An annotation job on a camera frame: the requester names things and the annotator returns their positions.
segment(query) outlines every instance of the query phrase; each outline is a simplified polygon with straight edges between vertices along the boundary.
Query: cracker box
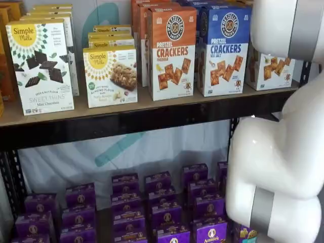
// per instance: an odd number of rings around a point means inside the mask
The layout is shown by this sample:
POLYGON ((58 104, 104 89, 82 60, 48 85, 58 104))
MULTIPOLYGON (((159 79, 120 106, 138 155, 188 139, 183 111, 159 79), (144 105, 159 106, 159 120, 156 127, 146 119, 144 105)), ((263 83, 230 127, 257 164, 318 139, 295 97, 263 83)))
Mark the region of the cracker box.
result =
POLYGON ((287 88, 292 85, 294 68, 294 59, 259 53, 250 43, 245 81, 257 91, 287 88))
POLYGON ((209 218, 193 226, 193 242, 226 242, 227 222, 223 217, 209 218))
POLYGON ((196 197, 193 207, 193 218, 223 215, 224 207, 225 200, 217 193, 196 197))
POLYGON ((208 167, 206 164, 195 164, 184 166, 182 168, 182 184, 187 188, 188 183, 192 181, 206 180, 208 176, 208 167))
POLYGON ((51 212, 20 215, 15 225, 19 237, 34 237, 39 234, 48 234, 51 242, 56 242, 51 212))
POLYGON ((137 102, 134 46, 84 49, 89 108, 137 102))
POLYGON ((92 39, 89 41, 89 48, 105 48, 116 46, 134 46, 134 38, 128 36, 108 36, 105 39, 92 39))
POLYGON ((158 229, 157 243, 189 243, 190 231, 184 224, 175 224, 158 229))
POLYGON ((197 196, 205 196, 216 192, 216 183, 214 179, 190 182, 188 184, 188 205, 193 205, 193 199, 197 196))
POLYGON ((255 243, 257 242, 258 233, 241 224, 234 224, 233 243, 255 243))
POLYGON ((137 173, 113 176, 111 177, 111 183, 113 193, 139 190, 137 173))
POLYGON ((66 189, 66 204, 68 208, 78 205, 96 205, 96 192, 93 183, 72 186, 66 189))
POLYGON ((131 232, 134 229, 145 229, 145 215, 142 207, 131 211, 113 212, 113 230, 131 232))
POLYGON ((205 97, 243 92, 251 10, 231 3, 202 8, 198 88, 205 97))
POLYGON ((158 189, 148 194, 148 201, 150 205, 165 203, 176 199, 176 190, 173 186, 164 189, 158 189))
POLYGON ((6 25, 24 115, 73 110, 63 19, 6 25))
POLYGON ((97 242, 94 224, 76 224, 61 231, 60 243, 97 242))
POLYGON ((147 243, 146 230, 143 229, 134 229, 132 232, 121 231, 114 232, 113 243, 147 243))
POLYGON ((147 17, 149 91, 153 100, 193 94, 196 9, 151 8, 147 17))
POLYGON ((151 207, 152 227, 163 227, 181 222, 182 207, 177 200, 155 204, 151 207))
POLYGON ((146 176, 145 191, 150 192, 157 189, 169 188, 171 186, 171 175, 169 171, 161 172, 158 174, 146 176))
POLYGON ((79 205, 63 211, 62 226, 65 228, 93 222, 96 222, 96 209, 93 205, 79 205))
POLYGON ((129 211, 141 206, 140 192, 137 190, 114 193, 110 196, 111 208, 114 211, 129 211))

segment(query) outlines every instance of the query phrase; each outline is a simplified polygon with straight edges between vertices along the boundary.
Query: purple box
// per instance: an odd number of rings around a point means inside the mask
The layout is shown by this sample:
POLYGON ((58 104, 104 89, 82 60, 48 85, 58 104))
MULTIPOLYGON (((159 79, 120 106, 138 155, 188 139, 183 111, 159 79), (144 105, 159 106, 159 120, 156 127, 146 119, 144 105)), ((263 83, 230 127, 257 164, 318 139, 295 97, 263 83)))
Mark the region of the purple box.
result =
POLYGON ((182 168, 183 187, 187 188, 192 181, 206 180, 208 177, 208 167, 206 164, 196 164, 182 168))
POLYGON ((130 232, 133 229, 145 229, 145 217, 142 207, 128 212, 113 212, 112 215, 114 231, 130 232))
POLYGON ((172 201, 176 199, 176 190, 173 186, 165 189, 159 189, 152 191, 148 194, 148 201, 150 205, 165 203, 166 201, 172 201))
POLYGON ((39 234, 33 237, 13 239, 11 243, 50 243, 50 237, 48 234, 39 234))
POLYGON ((245 227, 241 224, 234 224, 234 239, 233 243, 255 243, 257 240, 258 233, 255 230, 252 230, 248 227, 245 227))
POLYGON ((138 208, 142 204, 139 191, 128 193, 116 193, 110 196, 111 209, 113 211, 129 211, 138 208))
POLYGON ((181 222, 182 207, 177 200, 155 204, 151 207, 152 227, 161 227, 181 222))
POLYGON ((162 188, 169 188, 172 184, 169 171, 161 172, 155 175, 146 176, 145 191, 150 192, 162 188))
POLYGON ((65 194, 68 208, 78 205, 96 205, 96 192, 94 183, 69 187, 65 194))
POLYGON ((116 232, 114 233, 113 243, 129 243, 129 242, 137 242, 137 243, 147 243, 146 230, 143 229, 135 229, 132 232, 116 232))
POLYGON ((137 173, 118 175, 111 178, 112 193, 139 190, 137 173))
POLYGON ((196 197, 193 207, 193 218, 223 215, 224 204, 224 198, 217 193, 196 197))
POLYGON ((193 226, 193 242, 221 243, 226 241, 227 222, 222 217, 206 219, 193 226))
POLYGON ((207 179, 188 183, 188 205, 193 205, 193 199, 197 196, 205 196, 216 192, 214 179, 207 179))
POLYGON ((39 234, 48 234, 51 242, 56 242, 52 213, 23 214, 16 220, 16 229, 19 237, 32 237, 39 234))
POLYGON ((76 224, 61 231, 60 243, 97 242, 96 228, 94 224, 76 224))
POLYGON ((62 226, 64 228, 75 224, 87 224, 93 222, 96 222, 96 210, 93 205, 79 205, 63 211, 62 226))
POLYGON ((157 230, 157 243, 189 243, 190 231, 183 224, 175 224, 157 230))

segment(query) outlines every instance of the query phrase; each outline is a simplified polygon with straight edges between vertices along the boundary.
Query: snack box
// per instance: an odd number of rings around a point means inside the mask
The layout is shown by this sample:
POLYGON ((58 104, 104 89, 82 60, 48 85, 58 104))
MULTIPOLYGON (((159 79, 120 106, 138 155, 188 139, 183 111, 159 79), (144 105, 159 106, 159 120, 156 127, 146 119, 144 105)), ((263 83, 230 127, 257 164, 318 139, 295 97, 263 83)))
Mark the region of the snack box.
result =
POLYGON ((221 243, 226 241, 227 222, 223 217, 209 218, 193 226, 193 242, 221 243))
POLYGON ((195 198, 193 208, 193 218, 211 217, 215 215, 223 215, 225 208, 225 200, 217 193, 207 194, 195 198))
POLYGON ((113 212, 113 230, 131 232, 134 229, 145 229, 145 215, 142 207, 130 211, 113 212))
POLYGON ((146 176, 144 178, 144 181, 145 181, 146 192, 150 192, 162 188, 169 188, 172 184, 171 175, 169 171, 146 176))
POLYGON ((134 46, 134 38, 131 35, 108 36, 105 39, 91 39, 89 48, 105 48, 116 46, 134 46))
POLYGON ((61 231, 60 243, 80 243, 80 242, 97 242, 97 234, 95 225, 76 224, 61 231))
POLYGON ((206 164, 195 164, 184 166, 182 168, 183 187, 187 188, 188 183, 192 181, 206 180, 208 176, 208 167, 206 164))
POLYGON ((96 205, 96 192, 94 183, 72 186, 66 189, 66 204, 68 208, 78 205, 96 205))
POLYGON ((233 3, 201 9, 198 88, 205 97, 243 92, 251 12, 233 3))
POLYGON ((234 237, 233 243, 255 243, 257 242, 258 233, 241 224, 234 224, 234 237))
POLYGON ((113 234, 113 243, 147 243, 146 230, 143 229, 134 229, 132 232, 121 231, 114 232, 113 234))
POLYGON ((139 190, 137 173, 113 176, 111 183, 113 193, 139 190))
POLYGON ((287 88, 292 85, 294 68, 294 59, 262 54, 250 43, 245 81, 257 91, 287 88))
POLYGON ((79 205, 63 211, 62 226, 64 228, 75 224, 96 222, 96 209, 93 205, 79 205))
POLYGON ((110 196, 111 208, 114 211, 128 211, 141 206, 141 196, 138 190, 114 193, 110 196))
POLYGON ((148 194, 148 201, 150 205, 157 203, 165 203, 176 199, 176 190, 173 186, 169 188, 158 189, 148 194))
POLYGON ((194 181, 188 183, 188 205, 193 205, 193 199, 197 196, 205 196, 216 192, 214 179, 194 181))
POLYGON ((48 234, 51 242, 56 242, 52 213, 22 214, 16 220, 16 230, 19 237, 34 237, 39 234, 48 234))
POLYGON ((147 31, 153 101, 193 95, 196 9, 151 8, 147 31))
POLYGON ((151 207, 151 225, 153 228, 181 223, 182 207, 177 200, 155 204, 151 207))
POLYGON ((115 24, 115 25, 95 25, 93 26, 94 32, 109 32, 109 31, 129 31, 132 34, 132 27, 129 24, 115 24))

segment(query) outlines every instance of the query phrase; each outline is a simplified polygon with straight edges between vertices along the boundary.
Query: orange pretzel crackers box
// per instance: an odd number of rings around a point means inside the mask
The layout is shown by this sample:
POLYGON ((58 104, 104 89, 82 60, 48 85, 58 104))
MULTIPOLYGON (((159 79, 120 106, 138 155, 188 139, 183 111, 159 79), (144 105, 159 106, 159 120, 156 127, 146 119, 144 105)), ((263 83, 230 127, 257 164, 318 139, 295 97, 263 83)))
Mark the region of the orange pretzel crackers box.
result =
POLYGON ((148 11, 148 86, 154 101, 193 94, 196 16, 193 7, 148 11))
POLYGON ((148 39, 147 39, 147 11, 149 8, 156 7, 175 7, 180 6, 179 3, 152 3, 152 4, 138 4, 138 17, 139 24, 137 33, 139 35, 138 47, 137 47, 137 63, 139 73, 141 73, 142 86, 148 86, 148 39))

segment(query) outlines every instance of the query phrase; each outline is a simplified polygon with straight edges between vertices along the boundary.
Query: pretzel crackers box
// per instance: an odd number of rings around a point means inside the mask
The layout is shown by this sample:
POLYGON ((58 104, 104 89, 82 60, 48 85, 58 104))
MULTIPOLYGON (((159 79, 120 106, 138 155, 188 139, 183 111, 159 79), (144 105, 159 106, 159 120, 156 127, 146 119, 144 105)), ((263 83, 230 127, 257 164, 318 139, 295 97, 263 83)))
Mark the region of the pretzel crackers box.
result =
POLYGON ((193 94, 196 9, 148 11, 149 91, 153 100, 193 94))
POLYGON ((251 10, 230 3, 202 8, 198 88, 205 97, 243 92, 251 10))
POLYGON ((89 108, 137 102, 134 46, 83 50, 89 108))
POLYGON ((245 81, 257 91, 287 88, 292 85, 294 68, 294 59, 262 54, 250 43, 245 81))

